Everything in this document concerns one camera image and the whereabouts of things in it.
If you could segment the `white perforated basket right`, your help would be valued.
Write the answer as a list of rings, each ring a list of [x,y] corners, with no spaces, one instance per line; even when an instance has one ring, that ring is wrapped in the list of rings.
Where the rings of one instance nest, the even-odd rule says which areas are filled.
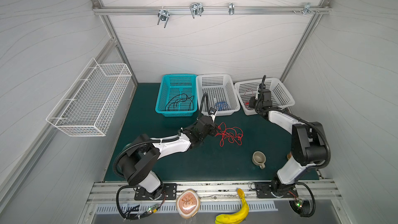
[[[235,90],[245,115],[256,115],[254,109],[249,108],[248,102],[252,96],[255,96],[262,79],[247,80],[234,84]],[[295,104],[293,96],[290,94],[285,85],[278,78],[266,78],[265,89],[271,91],[273,106],[281,109],[292,107]]]

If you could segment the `teal perforated basket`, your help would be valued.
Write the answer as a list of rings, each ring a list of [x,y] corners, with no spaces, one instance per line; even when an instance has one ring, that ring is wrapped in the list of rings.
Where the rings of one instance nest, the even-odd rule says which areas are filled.
[[[165,117],[191,117],[198,109],[196,77],[194,74],[163,76],[155,111]]]

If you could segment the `round wooden toy face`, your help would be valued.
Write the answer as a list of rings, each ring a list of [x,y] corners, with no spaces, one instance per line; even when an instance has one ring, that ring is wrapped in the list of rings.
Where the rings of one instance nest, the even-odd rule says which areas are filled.
[[[200,206],[200,198],[192,189],[184,191],[176,200],[177,211],[184,219],[192,218],[199,211]]]

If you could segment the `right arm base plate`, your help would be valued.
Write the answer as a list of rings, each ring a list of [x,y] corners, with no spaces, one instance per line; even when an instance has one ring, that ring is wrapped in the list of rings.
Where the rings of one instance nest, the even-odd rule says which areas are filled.
[[[289,192],[291,188],[288,185],[279,183],[278,181],[254,182],[250,186],[255,191],[256,196],[259,199],[293,198],[293,195]]]

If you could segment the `metal clamp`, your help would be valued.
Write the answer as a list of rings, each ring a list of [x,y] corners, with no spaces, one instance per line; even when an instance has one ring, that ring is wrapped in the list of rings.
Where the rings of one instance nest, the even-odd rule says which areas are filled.
[[[189,6],[189,9],[193,18],[195,18],[196,16],[201,17],[204,11],[203,4],[200,2],[191,4]]]
[[[294,14],[300,14],[300,15],[303,15],[303,16],[304,15],[317,15],[317,14],[320,14],[319,10],[313,10],[311,8],[311,4],[310,3],[307,3],[306,5],[304,5],[303,9],[301,9],[299,11],[293,10],[292,12]]]
[[[232,16],[235,13],[235,5],[234,3],[229,4],[229,15]]]
[[[169,14],[169,12],[167,10],[164,10],[164,9],[159,10],[157,25],[159,25],[160,22],[164,22],[164,26],[163,27],[166,28],[167,23],[169,21],[169,18],[170,18],[170,14]]]

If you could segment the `olive ceramic cup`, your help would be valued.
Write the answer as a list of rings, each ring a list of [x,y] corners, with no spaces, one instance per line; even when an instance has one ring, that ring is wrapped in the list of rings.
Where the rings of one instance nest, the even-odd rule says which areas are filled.
[[[265,169],[266,156],[263,152],[255,151],[251,159],[254,165],[258,166],[261,170]]]

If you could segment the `white perforated basket middle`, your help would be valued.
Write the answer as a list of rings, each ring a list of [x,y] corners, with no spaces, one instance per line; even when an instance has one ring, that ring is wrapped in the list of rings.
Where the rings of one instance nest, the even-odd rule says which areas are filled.
[[[230,116],[240,110],[237,92],[228,74],[205,74],[196,77],[198,105],[204,93],[208,94],[210,107],[217,109],[216,116]]]

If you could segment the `aluminium overhead rail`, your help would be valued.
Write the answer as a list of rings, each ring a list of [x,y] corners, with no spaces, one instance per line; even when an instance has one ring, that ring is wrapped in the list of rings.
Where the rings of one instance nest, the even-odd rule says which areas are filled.
[[[237,6],[235,5],[234,15],[294,15],[293,10],[299,11],[304,6]],[[203,6],[203,15],[229,15],[229,5],[227,6]],[[329,14],[331,7],[311,5],[313,10],[319,10],[320,14]],[[95,15],[121,16],[121,15],[142,15],[156,16],[159,10],[167,10],[171,16],[191,15],[188,6],[169,6],[169,7],[100,7],[93,9]]]

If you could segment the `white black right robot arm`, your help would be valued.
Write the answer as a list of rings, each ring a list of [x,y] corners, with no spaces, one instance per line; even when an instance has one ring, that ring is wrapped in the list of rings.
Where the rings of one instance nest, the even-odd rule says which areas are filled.
[[[325,168],[331,160],[331,150],[323,126],[309,122],[285,110],[273,106],[271,92],[260,84],[249,100],[255,112],[291,134],[291,157],[277,171],[275,185],[293,185],[306,171]]]

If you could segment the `white perforated basket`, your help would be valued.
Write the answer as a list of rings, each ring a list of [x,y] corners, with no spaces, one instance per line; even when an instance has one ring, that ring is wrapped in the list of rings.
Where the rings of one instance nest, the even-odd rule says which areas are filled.
[[[216,116],[230,116],[240,110],[237,92],[228,74],[205,74],[196,77],[198,105],[204,93],[208,94],[210,107],[217,109]]]
[[[248,102],[252,96],[255,96],[262,79],[247,80],[234,84],[235,90],[245,115],[256,115],[254,109],[249,108]],[[285,85],[278,78],[266,78],[265,89],[271,91],[273,106],[281,109],[292,107],[295,104],[293,96],[290,94]]]

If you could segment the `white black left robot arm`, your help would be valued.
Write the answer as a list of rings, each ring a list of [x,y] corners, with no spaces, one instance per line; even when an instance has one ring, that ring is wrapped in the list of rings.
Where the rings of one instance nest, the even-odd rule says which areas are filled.
[[[114,173],[124,178],[129,186],[140,186],[147,193],[158,195],[163,190],[164,184],[152,171],[157,161],[196,148],[207,136],[215,136],[218,130],[215,119],[214,114],[203,115],[192,125],[180,129],[174,136],[164,138],[150,138],[145,134],[139,136],[116,157],[113,164]]]

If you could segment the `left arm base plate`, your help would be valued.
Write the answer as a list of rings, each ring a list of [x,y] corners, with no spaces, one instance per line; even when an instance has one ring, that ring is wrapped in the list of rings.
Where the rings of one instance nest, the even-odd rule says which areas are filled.
[[[176,200],[177,184],[162,183],[155,191],[148,192],[144,187],[139,186],[136,190],[135,201],[152,201],[152,200]]]

